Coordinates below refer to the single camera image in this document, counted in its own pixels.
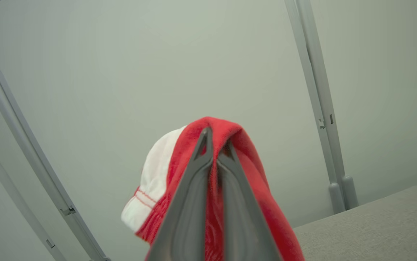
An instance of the red and white garment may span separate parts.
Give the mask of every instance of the red and white garment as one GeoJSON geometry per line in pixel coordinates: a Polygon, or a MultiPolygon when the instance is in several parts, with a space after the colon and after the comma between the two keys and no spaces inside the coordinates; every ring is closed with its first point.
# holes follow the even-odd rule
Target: red and white garment
{"type": "MultiPolygon", "coordinates": [[[[271,195],[263,165],[249,136],[240,125],[213,117],[169,132],[154,144],[142,169],[141,185],[124,207],[122,221],[152,245],[199,135],[208,126],[213,132],[214,162],[230,139],[283,259],[304,261],[294,231],[271,195]]],[[[213,165],[207,192],[205,261],[223,260],[223,199],[216,171],[213,165]]]]}

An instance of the metal frame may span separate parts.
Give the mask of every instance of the metal frame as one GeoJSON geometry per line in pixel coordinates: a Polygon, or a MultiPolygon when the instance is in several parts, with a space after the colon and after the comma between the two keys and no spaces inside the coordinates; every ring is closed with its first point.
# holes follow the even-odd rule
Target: metal frame
{"type": "Polygon", "coordinates": [[[308,87],[324,159],[334,213],[358,206],[352,177],[345,175],[337,122],[324,58],[309,0],[285,0],[308,87]]]}
{"type": "Polygon", "coordinates": [[[0,163],[0,182],[11,197],[13,203],[16,205],[18,210],[20,210],[23,217],[26,219],[28,224],[31,226],[33,231],[38,236],[39,240],[43,243],[43,245],[47,248],[47,250],[51,253],[53,258],[56,261],[66,261],[65,257],[61,253],[58,247],[56,247],[54,241],[49,237],[44,227],[41,225],[39,220],[36,218],[34,213],[29,208],[28,204],[25,202],[23,197],[21,196],[20,192],[17,190],[15,185],[13,184],[12,180],[10,179],[9,175],[7,174],[6,170],[0,163]]]}
{"type": "Polygon", "coordinates": [[[23,154],[41,181],[49,197],[81,243],[89,257],[94,261],[109,261],[84,223],[78,209],[64,189],[46,155],[41,149],[28,122],[23,116],[0,70],[0,111],[20,146],[23,154]]]}

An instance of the red stitched seam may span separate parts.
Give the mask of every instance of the red stitched seam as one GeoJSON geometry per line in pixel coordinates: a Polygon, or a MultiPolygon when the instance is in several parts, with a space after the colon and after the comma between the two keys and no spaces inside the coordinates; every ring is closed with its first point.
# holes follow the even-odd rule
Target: red stitched seam
{"type": "Polygon", "coordinates": [[[144,191],[142,191],[141,189],[138,189],[137,191],[141,192],[144,194],[145,197],[147,197],[148,199],[152,200],[153,203],[157,203],[157,201],[155,201],[153,198],[151,198],[149,195],[147,195],[144,191]]]}
{"type": "Polygon", "coordinates": [[[142,199],[140,199],[137,195],[134,196],[135,198],[137,198],[137,200],[139,200],[142,204],[144,204],[145,206],[148,206],[150,209],[152,209],[151,206],[149,206],[147,203],[145,203],[144,201],[142,201],[142,199]]]}

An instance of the clothing item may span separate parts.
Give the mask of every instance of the clothing item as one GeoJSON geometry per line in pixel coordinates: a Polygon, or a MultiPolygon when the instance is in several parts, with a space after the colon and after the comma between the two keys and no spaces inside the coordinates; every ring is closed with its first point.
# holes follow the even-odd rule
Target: clothing item
{"type": "MultiPolygon", "coordinates": [[[[144,163],[141,185],[124,207],[122,221],[152,245],[205,127],[211,127],[213,132],[214,162],[228,139],[235,147],[283,259],[304,261],[294,231],[271,195],[263,165],[249,136],[240,125],[213,117],[204,117],[169,132],[155,143],[144,163]]],[[[223,260],[223,198],[216,172],[213,165],[207,192],[205,261],[223,260]]]]}

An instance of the red fabric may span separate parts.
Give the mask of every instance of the red fabric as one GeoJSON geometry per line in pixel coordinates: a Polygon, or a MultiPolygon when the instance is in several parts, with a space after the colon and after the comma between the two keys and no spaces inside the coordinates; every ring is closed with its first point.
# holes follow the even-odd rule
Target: red fabric
{"type": "MultiPolygon", "coordinates": [[[[204,117],[189,124],[180,134],[168,168],[167,191],[136,235],[152,245],[200,133],[208,126],[213,131],[214,161],[226,141],[231,139],[283,259],[304,261],[294,231],[271,195],[263,165],[249,136],[240,125],[213,117],[204,117]]],[[[218,189],[216,171],[216,165],[213,165],[207,192],[205,261],[223,260],[223,198],[218,189]]]]}

